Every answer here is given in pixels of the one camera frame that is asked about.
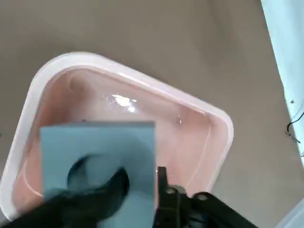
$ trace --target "white container rim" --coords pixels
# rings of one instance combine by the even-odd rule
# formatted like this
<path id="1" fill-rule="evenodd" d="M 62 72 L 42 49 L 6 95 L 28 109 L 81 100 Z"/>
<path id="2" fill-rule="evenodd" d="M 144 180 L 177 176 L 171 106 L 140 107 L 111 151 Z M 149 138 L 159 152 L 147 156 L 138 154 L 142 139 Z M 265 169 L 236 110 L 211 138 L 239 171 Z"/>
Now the white container rim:
<path id="1" fill-rule="evenodd" d="M 167 97 L 198 112 L 210 113 L 222 119 L 228 128 L 228 140 L 219 160 L 217 170 L 213 173 L 211 181 L 208 184 L 207 191 L 210 191 L 233 141 L 234 128 L 229 115 L 227 115 L 223 110 L 199 100 L 181 90 L 160 82 L 139 71 L 107 59 L 104 56 L 89 52 L 72 52 L 62 54 L 48 61 L 36 73 L 30 84 L 0 181 L 0 207 L 3 214 L 10 220 L 18 216 L 17 210 L 12 202 L 11 195 L 13 192 L 14 182 L 19 171 L 23 151 L 39 107 L 40 99 L 47 83 L 63 70 L 71 67 L 84 68 L 86 66 L 111 72 L 123 79 L 127 79 L 132 83 L 140 85 L 149 91 L 158 93 L 159 95 Z"/>

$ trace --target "floor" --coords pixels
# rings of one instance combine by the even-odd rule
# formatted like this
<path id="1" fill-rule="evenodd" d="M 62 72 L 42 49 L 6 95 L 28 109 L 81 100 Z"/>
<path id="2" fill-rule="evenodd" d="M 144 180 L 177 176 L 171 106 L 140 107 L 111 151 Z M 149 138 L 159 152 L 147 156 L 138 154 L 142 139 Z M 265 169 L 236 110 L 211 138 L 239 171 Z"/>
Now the floor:
<path id="1" fill-rule="evenodd" d="M 304 197 L 258 0 L 3 0 L 0 29 L 0 169 L 36 71 L 61 53 L 91 51 L 231 116 L 235 139 L 212 193 L 253 223 L 274 227 Z"/>

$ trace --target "pink plastic container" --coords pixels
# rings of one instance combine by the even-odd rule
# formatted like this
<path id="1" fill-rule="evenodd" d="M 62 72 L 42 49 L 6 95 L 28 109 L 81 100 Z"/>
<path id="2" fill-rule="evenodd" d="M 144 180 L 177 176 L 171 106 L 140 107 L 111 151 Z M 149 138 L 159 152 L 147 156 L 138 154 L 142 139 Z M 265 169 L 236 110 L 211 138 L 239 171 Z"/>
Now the pink plastic container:
<path id="1" fill-rule="evenodd" d="M 42 201 L 40 127 L 83 120 L 155 121 L 157 165 L 189 195 L 211 190 L 233 139 L 230 117 L 210 104 L 103 56 L 61 55 L 28 91 L 0 183 L 7 218 Z"/>

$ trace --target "beige floor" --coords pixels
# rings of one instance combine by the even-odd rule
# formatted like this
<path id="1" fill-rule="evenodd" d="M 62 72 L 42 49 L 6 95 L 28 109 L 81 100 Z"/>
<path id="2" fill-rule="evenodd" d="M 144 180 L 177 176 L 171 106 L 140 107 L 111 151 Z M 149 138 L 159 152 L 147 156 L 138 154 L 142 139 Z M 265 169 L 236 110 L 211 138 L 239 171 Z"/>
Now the beige floor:
<path id="1" fill-rule="evenodd" d="M 235 139 L 212 192 L 258 226 L 274 227 L 304 197 L 258 0 L 1 1 L 0 172 L 35 72 L 80 50 L 224 109 Z"/>

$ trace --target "white wall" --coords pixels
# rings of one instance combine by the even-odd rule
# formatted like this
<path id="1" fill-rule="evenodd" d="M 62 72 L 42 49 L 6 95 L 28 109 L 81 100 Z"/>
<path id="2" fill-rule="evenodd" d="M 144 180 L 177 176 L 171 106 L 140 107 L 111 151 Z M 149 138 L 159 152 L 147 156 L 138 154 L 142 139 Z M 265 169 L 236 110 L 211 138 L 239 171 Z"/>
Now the white wall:
<path id="1" fill-rule="evenodd" d="M 304 111 L 304 1 L 262 0 L 262 5 L 289 113 L 296 120 Z M 304 117 L 293 127 L 304 154 Z"/>

